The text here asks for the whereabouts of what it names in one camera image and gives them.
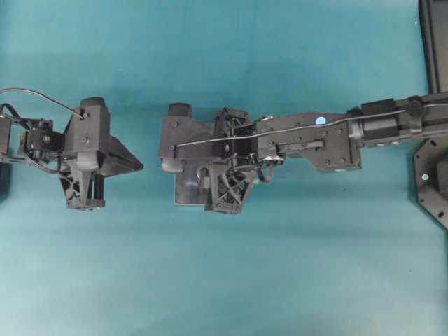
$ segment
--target joint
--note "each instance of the joint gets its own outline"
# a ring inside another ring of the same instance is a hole
[[[420,96],[409,97],[407,112],[409,113],[409,129],[413,138],[423,133],[424,102]]]

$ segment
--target black metal plate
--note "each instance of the black metal plate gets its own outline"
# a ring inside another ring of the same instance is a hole
[[[420,205],[448,229],[448,200],[438,191],[437,176],[437,163],[447,151],[448,136],[426,140],[414,155],[414,168]]]
[[[0,154],[7,155],[9,136],[11,134],[11,119],[0,118]]]
[[[420,0],[419,10],[429,90],[448,91],[448,0]]]

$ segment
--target black cable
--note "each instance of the black cable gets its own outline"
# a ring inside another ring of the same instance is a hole
[[[83,119],[83,116],[80,113],[76,112],[73,108],[69,108],[67,105],[61,103],[60,101],[50,98],[49,96],[45,96],[44,94],[42,94],[40,92],[30,90],[30,89],[24,89],[21,87],[8,87],[6,89],[0,90],[0,94],[7,93],[7,92],[24,92],[24,93],[30,93],[32,95],[36,95],[37,97],[40,97],[44,100],[47,100],[51,103],[61,106],[63,109],[66,109],[66,110],[70,111],[70,113],[74,114],[75,116],[78,116],[79,118]]]
[[[5,116],[5,114],[3,112],[4,109],[7,109],[13,115],[13,117],[15,117],[17,119],[21,119],[19,113],[15,110],[14,106],[12,106],[11,104],[8,104],[8,103],[0,104],[0,115]],[[29,130],[29,127],[25,120],[17,121],[17,123],[21,124],[21,126],[23,126],[26,130]]]

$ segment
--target black plastic part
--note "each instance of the black plastic part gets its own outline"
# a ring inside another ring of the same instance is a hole
[[[96,200],[104,199],[104,176],[99,175],[99,174],[95,175],[94,182],[95,182],[95,185],[94,185],[93,197]]]
[[[448,136],[429,138],[415,153],[415,181],[420,205],[448,229]]]
[[[393,99],[373,101],[361,105],[361,111],[364,116],[391,112],[395,108],[396,103]],[[364,123],[364,139],[373,140],[398,137],[397,125],[398,122],[395,116],[391,116],[390,118],[371,118]]]
[[[191,117],[191,106],[184,103],[170,104],[168,116]]]
[[[429,90],[448,91],[448,0],[420,0],[419,11]]]

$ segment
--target teal tabletop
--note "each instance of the teal tabletop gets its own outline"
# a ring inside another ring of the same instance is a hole
[[[414,198],[419,143],[363,149],[363,169],[288,160],[242,214],[174,206],[158,158],[171,102],[201,121],[345,113],[428,93],[417,0],[0,0],[0,87],[69,106],[101,96],[145,164],[106,180],[106,208],[7,168],[0,335],[448,335],[448,239]],[[0,97],[24,116],[69,114]],[[12,145],[18,133],[12,134]]]

